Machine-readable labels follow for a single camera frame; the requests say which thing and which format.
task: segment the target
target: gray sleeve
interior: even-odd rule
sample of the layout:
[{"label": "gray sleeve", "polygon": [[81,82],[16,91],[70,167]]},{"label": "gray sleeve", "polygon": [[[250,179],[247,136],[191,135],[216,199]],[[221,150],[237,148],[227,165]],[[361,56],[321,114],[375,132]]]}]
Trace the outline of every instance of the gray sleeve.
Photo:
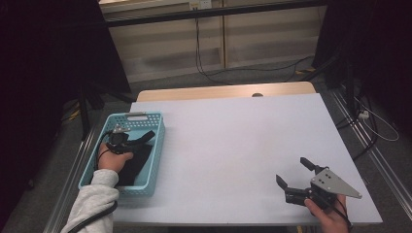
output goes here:
[{"label": "gray sleeve", "polygon": [[[80,222],[101,213],[113,206],[119,198],[119,191],[114,188],[119,177],[112,170],[97,170],[93,174],[90,185],[83,187],[70,212],[67,224],[61,232],[69,232]],[[112,232],[113,214],[103,216],[97,221],[89,224],[80,232]]]}]

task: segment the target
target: wire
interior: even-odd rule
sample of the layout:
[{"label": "wire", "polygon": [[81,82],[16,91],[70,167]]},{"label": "wire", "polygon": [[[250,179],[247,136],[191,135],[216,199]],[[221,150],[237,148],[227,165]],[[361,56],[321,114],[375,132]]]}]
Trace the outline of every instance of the wire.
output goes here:
[{"label": "wire", "polygon": [[364,104],[363,104],[360,100],[358,100],[357,98],[355,98],[355,100],[358,101],[358,102],[359,102],[366,110],[368,110],[371,114],[373,114],[374,116],[376,116],[376,117],[378,117],[380,120],[382,120],[384,123],[386,123],[386,124],[394,131],[394,133],[396,134],[396,138],[394,138],[394,139],[388,139],[388,138],[383,137],[382,135],[380,135],[380,134],[376,131],[376,129],[375,129],[375,130],[372,129],[372,128],[366,123],[366,121],[363,119],[363,123],[365,124],[366,127],[368,127],[368,128],[370,129],[370,131],[372,131],[376,136],[380,137],[381,139],[384,139],[384,140],[389,141],[389,142],[395,142],[395,141],[397,141],[397,140],[399,139],[399,134],[397,133],[397,131],[396,131],[389,123],[387,123],[384,119],[382,119],[382,118],[381,118],[380,116],[378,116],[377,114],[373,113],[373,111],[371,111],[370,109],[366,108],[366,107],[364,106]]},{"label": "wire", "polygon": [[333,211],[335,211],[339,216],[341,216],[345,221],[346,224],[348,225],[348,229],[349,231],[351,231],[351,229],[353,228],[352,222],[348,219],[347,215],[343,215],[342,212],[340,212],[338,209],[336,209],[336,207],[330,205],[327,200],[325,200],[324,197],[322,197],[321,195],[318,195],[316,192],[312,193],[314,196],[318,197],[322,202],[324,202],[325,204],[327,204]]},{"label": "wire", "polygon": [[290,77],[288,77],[285,81],[283,81],[283,83],[286,83],[286,82],[289,81],[291,78],[293,78],[294,73],[296,72],[296,66],[297,66],[297,64],[299,64],[300,62],[308,59],[309,57],[313,57],[313,56],[306,56],[305,58],[302,58],[302,59],[296,61],[296,62],[293,64],[293,73],[291,74]]},{"label": "wire", "polygon": [[100,213],[97,213],[96,215],[91,216],[91,217],[85,219],[84,221],[80,222],[78,225],[76,225],[75,227],[73,227],[73,228],[69,231],[69,233],[79,232],[80,230],[82,230],[82,229],[85,228],[87,225],[91,224],[92,222],[100,219],[100,218],[103,217],[103,216],[106,216],[106,215],[112,213],[117,207],[118,207],[118,202],[115,201],[115,202],[113,203],[113,206],[111,206],[111,207],[109,207],[108,209],[106,209],[106,210],[104,210],[104,211],[102,211],[102,212],[100,212]]},{"label": "wire", "polygon": [[232,85],[232,83],[227,83],[227,82],[222,82],[222,81],[217,81],[217,80],[211,79],[211,78],[209,77],[210,75],[207,75],[206,72],[203,70],[202,58],[201,58],[201,56],[200,56],[199,19],[196,18],[196,19],[195,19],[195,22],[196,22],[196,68],[197,68],[197,71],[198,71],[201,75],[203,75],[204,77],[206,77],[206,79],[208,79],[209,81],[211,81],[211,82],[213,82],[213,83],[222,83],[222,84]]},{"label": "wire", "polygon": [[302,61],[304,61],[304,60],[306,60],[306,59],[308,59],[308,58],[313,58],[313,57],[314,57],[313,55],[311,55],[311,56],[306,56],[306,57],[304,57],[304,58],[302,58],[302,59],[300,59],[300,60],[298,60],[298,61],[295,61],[294,63],[292,63],[292,64],[290,64],[290,65],[287,65],[287,66],[284,66],[284,67],[279,67],[279,68],[273,68],[273,69],[235,68],[235,69],[224,69],[224,70],[221,70],[221,71],[218,71],[218,72],[215,72],[215,73],[209,73],[209,74],[207,74],[207,73],[203,70],[203,65],[202,65],[202,60],[201,60],[201,55],[200,55],[200,40],[199,40],[199,37],[200,37],[200,36],[199,36],[199,35],[200,35],[200,29],[199,29],[199,19],[198,19],[198,18],[195,19],[195,23],[196,23],[196,68],[197,68],[197,71],[198,71],[201,75],[203,75],[204,77],[206,77],[209,81],[211,81],[211,82],[213,82],[213,83],[223,83],[223,84],[233,85],[233,83],[227,83],[227,82],[217,81],[217,80],[213,80],[213,79],[210,78],[211,76],[216,76],[216,75],[218,75],[218,74],[225,73],[225,72],[232,72],[232,71],[261,71],[261,72],[270,72],[270,71],[279,71],[279,70],[284,70],[284,69],[288,69],[288,68],[294,67],[293,73],[291,74],[291,76],[288,77],[286,80],[284,80],[284,83],[285,83],[285,82],[289,81],[289,80],[294,76],[294,73],[295,73],[295,71],[296,71],[296,66],[297,66],[300,62],[302,62]]},{"label": "wire", "polygon": [[99,165],[100,157],[107,151],[109,151],[109,149],[104,150],[103,152],[100,153],[99,157],[97,158],[97,166]]},{"label": "wire", "polygon": [[[366,97],[367,100],[367,104],[369,106],[369,109],[372,110],[372,105],[370,104],[370,99],[367,95],[364,95]],[[374,115],[370,116],[369,118],[373,128],[375,129],[375,132],[378,132],[378,127],[376,125],[376,120]],[[361,153],[359,153],[358,155],[356,155],[355,157],[352,158],[352,160],[355,162],[356,160],[358,160],[361,156],[363,156],[364,154],[366,154],[375,144],[376,141],[378,140],[378,137],[376,136],[376,134],[373,134],[369,144],[363,149],[363,151]]]},{"label": "wire", "polygon": [[97,171],[97,169],[98,169],[100,156],[103,155],[103,153],[107,152],[107,151],[104,151],[104,152],[102,152],[102,153],[99,155],[100,144],[102,144],[103,139],[104,139],[107,135],[109,135],[111,132],[112,132],[112,130],[106,131],[106,132],[100,137],[99,142],[97,143],[96,152],[95,152],[94,171]]}]

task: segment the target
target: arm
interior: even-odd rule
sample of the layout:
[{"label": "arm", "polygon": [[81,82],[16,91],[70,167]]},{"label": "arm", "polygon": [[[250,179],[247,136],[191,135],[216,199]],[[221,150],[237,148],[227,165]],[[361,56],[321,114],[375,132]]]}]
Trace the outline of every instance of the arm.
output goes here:
[{"label": "arm", "polygon": [[[119,181],[118,172],[124,162],[133,157],[131,152],[114,154],[105,144],[100,146],[99,170],[93,174],[91,184],[83,187],[72,207],[67,224],[61,232],[69,232],[82,221],[111,208],[119,198],[119,191],[114,188]],[[83,228],[80,232],[112,232],[113,215],[103,216]]]},{"label": "arm", "polygon": [[[343,195],[337,195],[338,201],[335,202],[334,207],[341,213],[346,212],[346,197]],[[305,205],[309,211],[319,219],[321,222],[322,231],[324,233],[348,233],[348,224],[345,219],[342,218],[333,210],[323,211],[319,208],[311,199],[305,200]]]}]

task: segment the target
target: hand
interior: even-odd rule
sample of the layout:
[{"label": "hand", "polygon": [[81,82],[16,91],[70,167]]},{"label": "hand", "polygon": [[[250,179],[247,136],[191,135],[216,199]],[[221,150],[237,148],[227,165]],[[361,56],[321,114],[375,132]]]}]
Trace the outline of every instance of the hand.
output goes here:
[{"label": "hand", "polygon": [[[340,205],[338,201],[335,202],[334,207],[345,215],[346,197],[344,195],[337,195],[337,199],[343,204]],[[348,224],[345,219],[337,212],[331,209],[321,210],[311,199],[305,200],[305,205],[309,211],[319,219],[324,233],[348,233]]]},{"label": "hand", "polygon": [[99,149],[99,156],[99,169],[109,169],[118,173],[123,168],[124,163],[133,158],[133,153],[115,154],[109,151],[105,143],[102,143]]}]

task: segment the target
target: blue plastic basket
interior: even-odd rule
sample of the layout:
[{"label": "blue plastic basket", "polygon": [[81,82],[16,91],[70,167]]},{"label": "blue plastic basket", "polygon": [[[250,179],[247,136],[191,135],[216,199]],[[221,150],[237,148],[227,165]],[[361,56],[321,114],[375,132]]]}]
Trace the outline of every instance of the blue plastic basket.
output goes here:
[{"label": "blue plastic basket", "polygon": [[[155,136],[147,142],[147,144],[153,146],[152,152],[142,171],[136,177],[134,185],[117,186],[120,196],[152,196],[155,193],[157,169],[163,146],[165,131],[163,117],[161,113],[158,112],[110,115],[100,133],[99,139],[104,135],[104,132],[113,130],[117,125],[123,128],[130,128],[130,131],[127,132],[129,140],[138,139],[151,130],[155,133]],[[92,179],[96,150],[99,150],[99,145],[94,147],[82,178],[80,179],[79,188],[89,185]]]}]

